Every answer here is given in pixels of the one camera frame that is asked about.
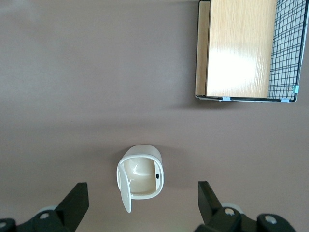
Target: bolt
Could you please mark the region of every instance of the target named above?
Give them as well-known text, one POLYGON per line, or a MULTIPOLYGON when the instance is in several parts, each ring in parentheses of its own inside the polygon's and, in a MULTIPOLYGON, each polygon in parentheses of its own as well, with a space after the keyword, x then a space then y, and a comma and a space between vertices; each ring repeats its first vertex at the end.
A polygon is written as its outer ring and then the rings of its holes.
POLYGON ((234 210, 230 209, 230 208, 226 208, 224 210, 224 212, 227 214, 227 215, 230 215, 230 216, 234 216, 235 215, 235 212, 234 210))
POLYGON ((45 219, 49 217, 49 213, 44 213, 40 216, 40 219, 45 219))
POLYGON ((4 222, 0 222, 0 228, 3 228, 5 226, 6 226, 6 222, 5 221, 4 222))
POLYGON ((267 215, 265 216, 265 220, 271 224, 277 224, 277 220, 273 216, 267 215))

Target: wooden shelf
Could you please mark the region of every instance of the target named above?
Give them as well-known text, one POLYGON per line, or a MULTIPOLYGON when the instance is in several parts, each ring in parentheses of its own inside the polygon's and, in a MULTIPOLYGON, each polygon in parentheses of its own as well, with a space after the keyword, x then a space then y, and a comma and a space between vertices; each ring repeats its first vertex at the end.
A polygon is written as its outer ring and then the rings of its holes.
POLYGON ((276 3, 200 2, 196 95, 267 97, 276 3))

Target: small plastic bin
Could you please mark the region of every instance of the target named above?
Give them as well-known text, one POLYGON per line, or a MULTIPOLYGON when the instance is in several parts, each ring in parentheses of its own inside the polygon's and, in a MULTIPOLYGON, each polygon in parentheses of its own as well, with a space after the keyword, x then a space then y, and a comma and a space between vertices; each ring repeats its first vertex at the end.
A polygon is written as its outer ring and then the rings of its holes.
POLYGON ((117 167, 117 183, 128 213, 132 199, 149 199, 158 195, 164 184, 162 157, 151 145, 130 148, 117 167))

